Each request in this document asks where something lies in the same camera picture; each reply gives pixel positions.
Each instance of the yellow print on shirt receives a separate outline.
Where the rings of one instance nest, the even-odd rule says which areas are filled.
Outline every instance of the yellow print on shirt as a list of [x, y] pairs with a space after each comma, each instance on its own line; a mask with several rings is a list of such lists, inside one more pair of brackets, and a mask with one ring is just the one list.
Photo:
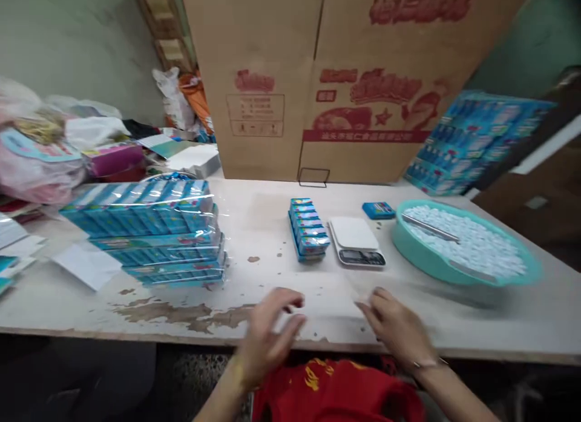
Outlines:
[[310, 367], [306, 367], [305, 371], [307, 372], [307, 378], [304, 379], [305, 384], [308, 387], [313, 389], [314, 392], [319, 390], [319, 378], [315, 375], [315, 373], [311, 370]]
[[354, 361], [349, 360], [349, 363], [351, 363], [355, 369], [359, 369], [360, 371], [367, 369], [365, 366], [361, 366], [360, 364], [355, 363]]
[[333, 375], [333, 372], [335, 372], [335, 370], [333, 369], [333, 366], [329, 366], [327, 363], [325, 363], [324, 361], [322, 361], [322, 360], [321, 360], [321, 359], [319, 359], [319, 358], [314, 358], [314, 359], [313, 359], [313, 360], [311, 360], [311, 361], [315, 362], [316, 364], [318, 364], [318, 365], [320, 365], [320, 366], [323, 366], [323, 367], [325, 368], [325, 373], [326, 373], [328, 376], [331, 376], [331, 375]]

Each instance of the worn table surface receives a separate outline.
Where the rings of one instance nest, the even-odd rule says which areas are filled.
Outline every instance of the worn table surface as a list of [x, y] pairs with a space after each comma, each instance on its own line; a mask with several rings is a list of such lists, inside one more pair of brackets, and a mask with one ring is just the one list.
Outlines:
[[[306, 298], [303, 310], [309, 320], [296, 348], [381, 352], [353, 301], [383, 286], [419, 314], [443, 356], [581, 363], [579, 273], [517, 234], [542, 262], [539, 283], [503, 289], [452, 286], [399, 254], [391, 242], [394, 221], [374, 222], [361, 210], [363, 202], [397, 207], [407, 199], [426, 198], [405, 182], [304, 188], [290, 182], [214, 179], [210, 186], [228, 239], [223, 286], [146, 289], [121, 272], [93, 292], [50, 260], [86, 235], [66, 221], [35, 221], [27, 229], [49, 243], [0, 298], [0, 332], [235, 345], [245, 333], [251, 306], [272, 288], [285, 286]], [[333, 246], [322, 262], [298, 263], [287, 209], [290, 198], [304, 196], [313, 199], [323, 219], [366, 219], [386, 255], [385, 270], [343, 268]], [[463, 197], [442, 200], [506, 228]]]

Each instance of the pink plastic bag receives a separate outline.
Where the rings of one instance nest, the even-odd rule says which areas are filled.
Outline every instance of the pink plastic bag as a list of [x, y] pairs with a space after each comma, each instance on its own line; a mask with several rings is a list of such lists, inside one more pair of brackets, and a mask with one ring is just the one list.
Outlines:
[[40, 145], [13, 128], [0, 133], [0, 190], [6, 195], [66, 204], [84, 178], [80, 154], [69, 145]]

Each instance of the teal bowl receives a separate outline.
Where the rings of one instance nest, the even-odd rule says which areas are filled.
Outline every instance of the teal bowl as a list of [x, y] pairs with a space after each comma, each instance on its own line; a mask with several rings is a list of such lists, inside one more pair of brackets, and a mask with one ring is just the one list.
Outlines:
[[[518, 248], [519, 255], [527, 267], [527, 273], [524, 275], [517, 275], [509, 279], [491, 279], [477, 271], [473, 271], [472, 269], [466, 268], [465, 266], [453, 263], [450, 259], [444, 257], [434, 249], [431, 249], [431, 247], [426, 245], [422, 240], [420, 240], [411, 232], [408, 227], [408, 223], [405, 222], [401, 217], [402, 213], [406, 209], [421, 205], [427, 205], [431, 208], [444, 210], [457, 216], [468, 217], [480, 225], [484, 225], [490, 231], [504, 237]], [[430, 200], [409, 200], [398, 206], [396, 219], [397, 224], [393, 227], [392, 240], [398, 251], [416, 267], [424, 271], [426, 274], [439, 280], [457, 285], [473, 285], [481, 283], [490, 286], [501, 287], [506, 285], [529, 285], [540, 279], [542, 274], [542, 267], [539, 261], [534, 258], [526, 246], [524, 246], [513, 236], [506, 233], [504, 230], [498, 228], [496, 225], [476, 216], [469, 211]]]

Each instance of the stack of candy boxes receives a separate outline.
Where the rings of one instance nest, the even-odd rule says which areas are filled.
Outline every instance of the stack of candy boxes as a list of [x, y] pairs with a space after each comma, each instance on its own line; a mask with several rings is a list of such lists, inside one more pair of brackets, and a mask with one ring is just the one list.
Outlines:
[[299, 262], [320, 260], [330, 244], [329, 235], [310, 198], [293, 198], [290, 225]]
[[145, 286], [223, 279], [224, 235], [206, 181], [98, 184], [61, 214]]
[[463, 193], [486, 167], [530, 136], [554, 103], [462, 92], [442, 116], [405, 178], [428, 195]]

